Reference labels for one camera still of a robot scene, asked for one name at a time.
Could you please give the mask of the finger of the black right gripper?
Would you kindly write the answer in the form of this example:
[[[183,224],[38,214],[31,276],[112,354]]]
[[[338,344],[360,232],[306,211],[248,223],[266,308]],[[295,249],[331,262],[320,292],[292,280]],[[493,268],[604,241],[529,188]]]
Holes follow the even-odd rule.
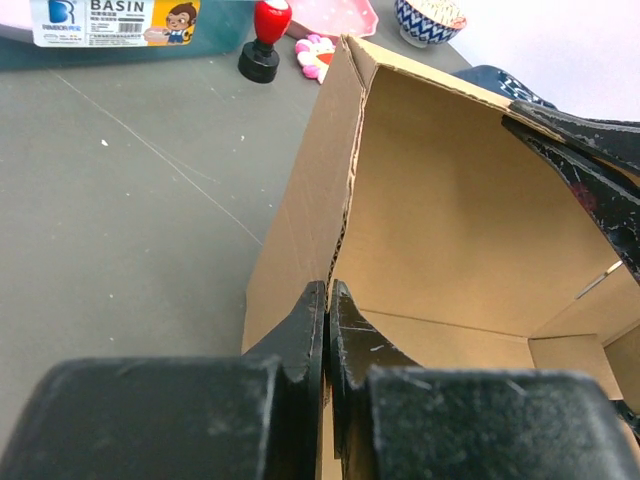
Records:
[[[556,171],[638,280],[639,123],[586,119],[518,100],[501,124]]]

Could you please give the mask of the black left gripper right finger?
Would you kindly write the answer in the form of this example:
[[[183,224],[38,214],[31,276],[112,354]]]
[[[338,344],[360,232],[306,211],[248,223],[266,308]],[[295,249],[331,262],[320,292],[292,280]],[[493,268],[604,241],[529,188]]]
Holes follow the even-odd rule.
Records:
[[[617,405],[566,370],[434,369],[342,281],[327,315],[334,454],[346,479],[635,479]]]

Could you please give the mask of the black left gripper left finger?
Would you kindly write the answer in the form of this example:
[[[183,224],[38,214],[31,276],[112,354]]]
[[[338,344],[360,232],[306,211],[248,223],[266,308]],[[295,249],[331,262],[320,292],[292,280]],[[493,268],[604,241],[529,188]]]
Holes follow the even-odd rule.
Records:
[[[36,385],[5,479],[317,479],[325,286],[235,357],[82,358]]]

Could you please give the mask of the brown cardboard box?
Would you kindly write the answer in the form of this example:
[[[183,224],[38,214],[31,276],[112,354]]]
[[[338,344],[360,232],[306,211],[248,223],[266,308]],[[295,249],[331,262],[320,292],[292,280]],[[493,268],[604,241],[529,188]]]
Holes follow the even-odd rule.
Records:
[[[566,370],[617,405],[636,452],[639,279],[556,171],[506,130],[511,100],[345,36],[246,292],[249,350],[325,286],[319,479],[334,454],[336,281],[426,368]]]

